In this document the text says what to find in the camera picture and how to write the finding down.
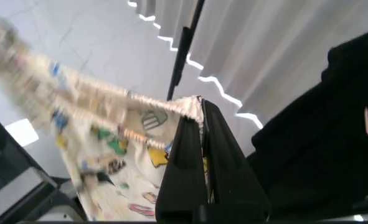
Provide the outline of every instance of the black pole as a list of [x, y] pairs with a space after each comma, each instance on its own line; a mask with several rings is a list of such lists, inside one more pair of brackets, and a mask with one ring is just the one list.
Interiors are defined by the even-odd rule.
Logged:
[[174, 89], [178, 86], [179, 81], [181, 81], [182, 71], [185, 66], [186, 55], [189, 52], [189, 49], [192, 44], [192, 40], [194, 38], [195, 30], [197, 27], [197, 23], [201, 16], [202, 8], [204, 5], [204, 0], [198, 0], [195, 8], [195, 13], [192, 18], [191, 28], [184, 27], [182, 29], [181, 39], [179, 40], [178, 51], [176, 62], [174, 63], [174, 68], [172, 70], [170, 87], [167, 94], [167, 100], [172, 99], [172, 95], [174, 94]]

